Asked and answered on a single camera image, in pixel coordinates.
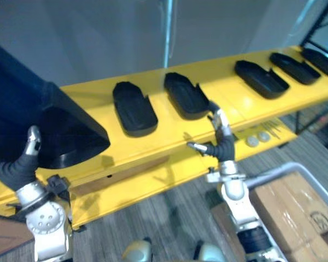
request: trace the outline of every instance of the black metal rack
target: black metal rack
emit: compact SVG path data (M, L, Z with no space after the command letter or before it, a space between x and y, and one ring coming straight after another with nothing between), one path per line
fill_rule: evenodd
M306 44L311 44L311 45L317 47L318 49L320 49L323 52L325 52L325 53L328 54L328 49L326 49L322 45L320 45L320 44L314 42L313 40L311 40L312 36L314 35L314 33L317 30L319 30L319 29L321 29L323 27L328 26L328 22L323 23L323 21L327 17L327 15L328 15L328 4L323 9L323 11L320 14L320 16L317 18L317 20L314 23L313 27L306 34L305 38L303 39L303 41L300 44L300 47L304 47ZM320 113L319 115L317 115L314 119L312 119L311 121L309 121L307 124L305 124L303 127L300 128L300 111L297 111L296 112L296 120L295 120L295 134L297 134L297 135L301 134L304 130L306 130L309 126L311 126L313 123L317 122L319 119L321 119L326 114L328 114L328 109L327 110L324 110L322 113Z
M326 49L325 47L323 47L322 45L314 42L311 40L311 37L313 36L313 34L318 30L321 29L323 27L328 26L328 22L323 23L323 20L327 17L328 15L328 4L327 6L324 8L324 10L322 11L322 13L320 14L320 16L318 17L318 19L316 20L315 24L313 25L313 27L310 29L310 31L307 33L307 35L305 36L305 38L303 39L303 41L301 42L300 46L304 47L306 44L312 44L313 46L317 47L318 49L322 50L323 52L328 54L328 49Z

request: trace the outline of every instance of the gray carpet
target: gray carpet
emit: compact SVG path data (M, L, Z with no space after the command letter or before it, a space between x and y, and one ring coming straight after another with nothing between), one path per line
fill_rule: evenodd
M328 190L328 150L310 132L282 148L274 148L241 161L247 174L258 174L288 161L300 162ZM215 185L203 178L100 218L74 234L74 261L120 261L133 240L149 236L154 261L192 259L198 240L222 248L235 261L210 208L220 203ZM34 261L33 242L0 257L2 261Z

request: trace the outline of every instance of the black plastic container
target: black plastic container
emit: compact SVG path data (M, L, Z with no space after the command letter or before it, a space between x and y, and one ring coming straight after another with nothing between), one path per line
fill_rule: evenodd
M0 47L0 159L22 154L32 125L42 135L42 168L78 164L110 145L106 130L69 96Z
M323 53L313 49L304 48L301 52L301 55L305 59L309 60L314 66L320 69L323 73L328 75L328 57L326 57Z
M272 69L266 71L252 62L237 61L235 71L251 88L267 99L278 98L289 88L288 83Z
M148 96L130 82L117 83L113 89L116 112L126 134L144 136L152 133L158 125Z
M288 75L294 78L296 81L304 84L311 85L320 78L320 74L310 67L305 62L298 62L290 56L283 55L281 53L272 53L270 56L272 63L277 65L280 69L285 71Z
M168 73L165 76L164 87L181 117L194 120L207 114L209 100L199 84L194 87L186 76Z

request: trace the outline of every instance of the silver metal joint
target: silver metal joint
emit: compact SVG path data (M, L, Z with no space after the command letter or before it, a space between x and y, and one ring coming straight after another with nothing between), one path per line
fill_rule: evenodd
M35 180L18 189L16 191L16 196L24 209L40 200L46 193L46 189L41 182Z
M228 160L219 163L219 171L221 176L234 175L238 173L235 161Z
M214 114L212 123L213 123L215 130L218 130L219 128L221 128L222 133L224 135L232 135L232 130L230 127L229 120L227 119L227 116L226 116L225 112L223 112L222 109L219 109Z
M28 142L24 149L25 154L37 156L42 143L41 134L37 126L31 126L28 130Z

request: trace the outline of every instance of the small round object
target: small round object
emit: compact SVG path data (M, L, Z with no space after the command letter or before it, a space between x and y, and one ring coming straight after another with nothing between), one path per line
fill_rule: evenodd
M258 132L257 138L261 142L268 142L271 139L271 136L268 133L266 133L266 132Z
M256 147L259 144L259 140L256 137L252 136L252 135L247 137L247 140L245 142L250 147Z

